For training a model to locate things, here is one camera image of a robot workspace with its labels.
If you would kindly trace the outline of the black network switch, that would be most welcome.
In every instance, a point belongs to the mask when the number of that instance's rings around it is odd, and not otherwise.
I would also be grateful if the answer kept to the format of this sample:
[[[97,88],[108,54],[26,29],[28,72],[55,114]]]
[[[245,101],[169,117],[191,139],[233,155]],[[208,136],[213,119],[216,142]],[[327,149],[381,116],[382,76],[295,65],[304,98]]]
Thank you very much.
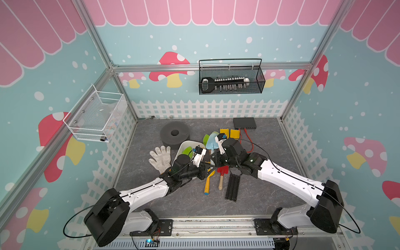
[[[236,130],[257,128],[255,118],[253,117],[233,118],[233,125]]]

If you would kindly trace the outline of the black socket set rail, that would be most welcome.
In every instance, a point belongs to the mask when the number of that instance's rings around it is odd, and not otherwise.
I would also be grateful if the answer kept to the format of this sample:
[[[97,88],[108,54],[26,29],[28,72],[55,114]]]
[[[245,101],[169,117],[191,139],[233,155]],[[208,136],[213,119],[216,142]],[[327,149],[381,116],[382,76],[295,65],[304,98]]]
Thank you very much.
[[[250,85],[249,78],[231,77],[231,78],[202,78],[199,89],[202,94],[211,94],[222,91],[236,91]]]

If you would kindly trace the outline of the bright green trowel wooden handle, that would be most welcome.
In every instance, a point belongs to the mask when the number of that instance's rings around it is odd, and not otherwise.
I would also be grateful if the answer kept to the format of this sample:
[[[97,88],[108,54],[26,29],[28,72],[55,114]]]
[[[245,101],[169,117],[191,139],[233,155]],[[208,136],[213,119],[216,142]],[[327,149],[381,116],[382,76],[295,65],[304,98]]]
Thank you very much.
[[[209,135],[206,134],[206,135],[203,137],[203,144],[206,146],[206,148],[208,148],[208,140],[209,140]]]

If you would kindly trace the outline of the yellow plastic shovel blue cap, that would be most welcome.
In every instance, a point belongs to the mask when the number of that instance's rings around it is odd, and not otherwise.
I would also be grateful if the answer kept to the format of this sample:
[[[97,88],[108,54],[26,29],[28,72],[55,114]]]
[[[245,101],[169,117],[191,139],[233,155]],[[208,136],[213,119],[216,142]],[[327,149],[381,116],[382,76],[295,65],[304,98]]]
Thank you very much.
[[[220,129],[220,133],[225,134],[226,138],[229,138],[230,136],[229,129]]]

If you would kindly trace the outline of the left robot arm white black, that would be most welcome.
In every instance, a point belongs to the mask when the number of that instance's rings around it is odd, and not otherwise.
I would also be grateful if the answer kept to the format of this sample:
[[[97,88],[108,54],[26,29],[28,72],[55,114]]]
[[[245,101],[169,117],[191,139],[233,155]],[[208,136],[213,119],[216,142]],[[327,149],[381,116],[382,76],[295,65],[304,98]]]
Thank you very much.
[[[118,236],[130,232],[156,231],[158,217],[150,209],[137,212],[139,207],[168,196],[193,178],[206,179],[214,166],[181,154],[173,165],[155,180],[134,189],[118,192],[107,190],[84,218],[84,223],[99,247],[104,247]]]

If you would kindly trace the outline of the small green circuit board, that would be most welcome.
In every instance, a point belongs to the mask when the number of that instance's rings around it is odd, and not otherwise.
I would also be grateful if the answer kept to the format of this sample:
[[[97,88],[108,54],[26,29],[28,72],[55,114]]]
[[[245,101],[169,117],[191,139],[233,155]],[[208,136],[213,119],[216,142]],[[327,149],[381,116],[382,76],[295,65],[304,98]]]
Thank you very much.
[[[159,246],[160,246],[160,240],[147,239],[145,241],[145,247],[157,248]]]

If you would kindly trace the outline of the red trowel wooden handle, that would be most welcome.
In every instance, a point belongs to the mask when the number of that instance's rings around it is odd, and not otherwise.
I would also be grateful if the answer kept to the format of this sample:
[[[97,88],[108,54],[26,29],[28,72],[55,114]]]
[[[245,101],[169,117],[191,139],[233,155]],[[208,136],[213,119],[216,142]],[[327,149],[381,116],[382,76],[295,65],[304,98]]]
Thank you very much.
[[[217,169],[217,172],[220,174],[218,189],[222,190],[223,189],[224,175],[229,172],[229,166],[219,167]]]

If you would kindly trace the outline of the green plastic shovel yellow handle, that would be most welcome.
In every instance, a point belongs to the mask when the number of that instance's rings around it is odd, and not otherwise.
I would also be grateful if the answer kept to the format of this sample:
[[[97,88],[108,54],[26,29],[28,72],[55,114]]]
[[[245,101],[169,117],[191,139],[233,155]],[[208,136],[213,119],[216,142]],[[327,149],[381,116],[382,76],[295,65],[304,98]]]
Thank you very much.
[[[188,148],[184,149],[182,154],[187,155],[189,158],[192,158],[193,157],[193,148],[188,147]]]

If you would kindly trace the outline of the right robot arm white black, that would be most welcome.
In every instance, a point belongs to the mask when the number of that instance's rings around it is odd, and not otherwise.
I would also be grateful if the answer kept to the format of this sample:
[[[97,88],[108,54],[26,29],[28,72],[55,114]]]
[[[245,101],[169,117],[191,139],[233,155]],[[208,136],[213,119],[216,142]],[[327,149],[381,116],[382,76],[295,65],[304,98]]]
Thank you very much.
[[[296,195],[302,206],[277,208],[271,218],[283,228],[315,226],[327,233],[336,233],[342,212],[343,198],[337,183],[312,180],[275,164],[269,156],[248,153],[236,139],[214,139],[219,147],[218,164],[237,169],[241,174],[270,182]]]

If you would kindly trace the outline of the black aluminium extrusion bar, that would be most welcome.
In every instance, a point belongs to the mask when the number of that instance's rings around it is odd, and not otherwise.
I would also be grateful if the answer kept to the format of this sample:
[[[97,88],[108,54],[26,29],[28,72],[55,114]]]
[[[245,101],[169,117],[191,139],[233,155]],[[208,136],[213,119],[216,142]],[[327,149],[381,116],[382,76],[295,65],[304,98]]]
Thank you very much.
[[[240,179],[241,179],[241,176],[230,174],[228,187],[227,187],[227,191],[226,191],[226,196],[225,196],[226,200],[230,200],[233,202],[237,201],[237,196],[238,196],[239,186],[240,186]]]

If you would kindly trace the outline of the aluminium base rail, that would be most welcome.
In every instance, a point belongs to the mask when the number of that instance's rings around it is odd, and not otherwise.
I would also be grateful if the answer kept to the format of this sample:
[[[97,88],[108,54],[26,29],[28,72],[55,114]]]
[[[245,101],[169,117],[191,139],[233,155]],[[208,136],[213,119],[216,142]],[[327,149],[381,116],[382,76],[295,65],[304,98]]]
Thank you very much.
[[[106,250],[348,250],[344,234],[316,227],[297,227],[282,235],[258,234],[257,216],[176,217],[170,236],[156,233],[158,248],[146,248],[148,236],[123,234]]]

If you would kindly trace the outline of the light blue plastic shovel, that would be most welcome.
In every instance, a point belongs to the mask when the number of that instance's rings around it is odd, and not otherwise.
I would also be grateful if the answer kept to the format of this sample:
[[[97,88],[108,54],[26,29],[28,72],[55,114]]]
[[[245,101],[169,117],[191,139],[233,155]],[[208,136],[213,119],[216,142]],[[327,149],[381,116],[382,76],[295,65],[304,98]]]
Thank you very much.
[[[214,131],[214,132],[212,132],[212,133],[209,135],[209,137],[208,137],[208,140],[207,140],[205,146],[206,146],[206,149],[207,149],[207,151],[208,151],[208,153],[209,153],[210,155],[211,155],[212,153],[214,153],[215,150],[218,150],[218,149],[219,149],[218,143],[217,143],[217,141],[216,141],[218,135],[219,135],[219,132]]]

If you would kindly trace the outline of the white knit work glove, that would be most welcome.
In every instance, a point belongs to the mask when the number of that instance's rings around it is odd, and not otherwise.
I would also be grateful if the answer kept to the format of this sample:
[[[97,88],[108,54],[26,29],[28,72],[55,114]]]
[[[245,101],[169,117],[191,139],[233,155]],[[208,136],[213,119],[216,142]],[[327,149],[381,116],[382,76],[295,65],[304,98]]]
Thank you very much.
[[[150,151],[151,158],[149,159],[149,163],[159,171],[160,174],[163,174],[169,167],[171,167],[171,148],[161,146],[156,147],[155,150]]]

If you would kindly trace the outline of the white plastic storage box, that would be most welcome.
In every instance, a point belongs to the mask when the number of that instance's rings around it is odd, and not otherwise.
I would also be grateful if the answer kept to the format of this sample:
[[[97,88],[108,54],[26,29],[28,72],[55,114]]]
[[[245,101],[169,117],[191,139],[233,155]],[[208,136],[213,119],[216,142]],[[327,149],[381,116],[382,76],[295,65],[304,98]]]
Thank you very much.
[[[185,149],[189,147],[194,149],[196,146],[200,146],[201,148],[206,149],[205,145],[201,142],[190,141],[190,140],[184,141],[183,143],[181,143],[174,160],[176,160],[177,157],[181,155]]]

